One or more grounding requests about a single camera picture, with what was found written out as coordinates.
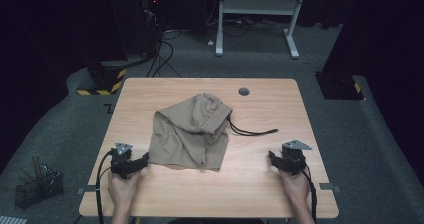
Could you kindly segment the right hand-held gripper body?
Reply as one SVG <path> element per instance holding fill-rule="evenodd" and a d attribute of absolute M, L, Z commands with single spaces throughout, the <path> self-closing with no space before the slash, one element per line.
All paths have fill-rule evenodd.
<path fill-rule="evenodd" d="M 311 150 L 312 147 L 300 140 L 292 140 L 282 144 L 281 169 L 291 175 L 297 175 L 307 166 L 304 150 Z"/>

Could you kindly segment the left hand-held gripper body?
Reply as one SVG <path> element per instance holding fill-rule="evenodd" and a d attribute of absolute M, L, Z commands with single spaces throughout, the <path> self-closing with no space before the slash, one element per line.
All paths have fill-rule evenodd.
<path fill-rule="evenodd" d="M 118 174 L 122 179 L 128 180 L 130 174 L 125 170 L 132 157 L 132 145 L 122 142 L 116 142 L 115 147 L 111 149 L 111 171 Z"/>

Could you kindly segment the beige shorts with black drawstring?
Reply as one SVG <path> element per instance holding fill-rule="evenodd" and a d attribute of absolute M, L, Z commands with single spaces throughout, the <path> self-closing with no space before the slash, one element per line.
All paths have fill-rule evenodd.
<path fill-rule="evenodd" d="M 277 132 L 251 132 L 231 122 L 233 109 L 218 97 L 204 93 L 158 110 L 153 116 L 149 161 L 159 165 L 219 170 L 229 137 L 227 126 L 242 136 Z"/>

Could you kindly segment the person's right hand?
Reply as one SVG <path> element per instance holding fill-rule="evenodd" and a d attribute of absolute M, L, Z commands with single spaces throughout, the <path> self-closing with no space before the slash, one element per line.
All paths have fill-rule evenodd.
<path fill-rule="evenodd" d="M 303 173 L 292 175 L 289 172 L 279 171 L 284 192 L 291 203 L 301 203 L 307 200 L 310 187 L 307 177 Z"/>

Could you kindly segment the person's left hand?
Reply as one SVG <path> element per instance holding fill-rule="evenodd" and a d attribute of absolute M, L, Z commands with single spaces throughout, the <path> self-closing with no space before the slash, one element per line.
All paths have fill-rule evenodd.
<path fill-rule="evenodd" d="M 108 191 L 116 210 L 129 210 L 137 194 L 141 173 L 132 174 L 129 179 L 122 179 L 118 174 L 108 174 Z"/>

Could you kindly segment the yellow-black striped stand base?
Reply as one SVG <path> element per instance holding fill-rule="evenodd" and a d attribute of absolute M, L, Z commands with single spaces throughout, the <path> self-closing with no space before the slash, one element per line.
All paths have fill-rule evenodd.
<path fill-rule="evenodd" d="M 127 69 L 104 67 L 100 62 L 87 66 L 77 86 L 79 95 L 113 95 L 121 87 Z"/>

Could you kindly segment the black stand base yellow mark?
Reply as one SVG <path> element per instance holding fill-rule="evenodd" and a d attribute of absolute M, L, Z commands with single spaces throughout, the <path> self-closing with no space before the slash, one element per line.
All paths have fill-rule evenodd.
<path fill-rule="evenodd" d="M 315 78 L 318 82 L 322 95 L 329 100 L 363 100 L 359 84 L 351 77 L 335 76 L 316 72 Z"/>

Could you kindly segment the dark equipment rack red light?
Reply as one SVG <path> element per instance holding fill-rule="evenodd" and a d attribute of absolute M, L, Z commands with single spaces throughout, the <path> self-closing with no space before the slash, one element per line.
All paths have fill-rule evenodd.
<path fill-rule="evenodd" d="M 148 56 L 152 57 L 159 43 L 163 29 L 160 0 L 140 0 L 144 15 L 144 26 L 147 31 Z"/>

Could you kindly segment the dark curtain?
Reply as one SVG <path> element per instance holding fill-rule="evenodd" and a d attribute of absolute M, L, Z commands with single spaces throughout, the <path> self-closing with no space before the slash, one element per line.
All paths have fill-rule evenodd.
<path fill-rule="evenodd" d="M 424 185 L 424 0 L 356 0 L 323 72 L 366 78 Z"/>
<path fill-rule="evenodd" d="M 32 127 L 86 68 L 100 81 L 98 50 L 112 42 L 109 0 L 0 0 L 0 173 Z"/>

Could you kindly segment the grey table edge bracket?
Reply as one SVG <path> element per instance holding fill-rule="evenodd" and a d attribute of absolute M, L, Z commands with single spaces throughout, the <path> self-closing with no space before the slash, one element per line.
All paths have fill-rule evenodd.
<path fill-rule="evenodd" d="M 87 192 L 96 192 L 98 190 L 98 188 L 96 187 L 96 185 L 86 185 L 83 187 L 79 187 L 76 191 L 77 195 L 83 195 L 84 193 Z"/>
<path fill-rule="evenodd" d="M 333 193 L 340 193 L 341 188 L 338 185 L 334 185 L 333 183 L 319 183 L 321 190 L 332 191 Z"/>

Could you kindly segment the white metal desk frame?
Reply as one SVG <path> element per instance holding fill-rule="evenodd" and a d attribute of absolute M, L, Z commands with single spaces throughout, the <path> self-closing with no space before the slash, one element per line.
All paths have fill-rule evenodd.
<path fill-rule="evenodd" d="M 283 30 L 283 34 L 291 57 L 299 59 L 300 54 L 293 38 L 293 32 L 302 4 L 303 0 L 219 0 L 215 55 L 222 56 L 224 53 L 223 21 L 225 14 L 274 15 L 291 17 L 289 27 Z"/>

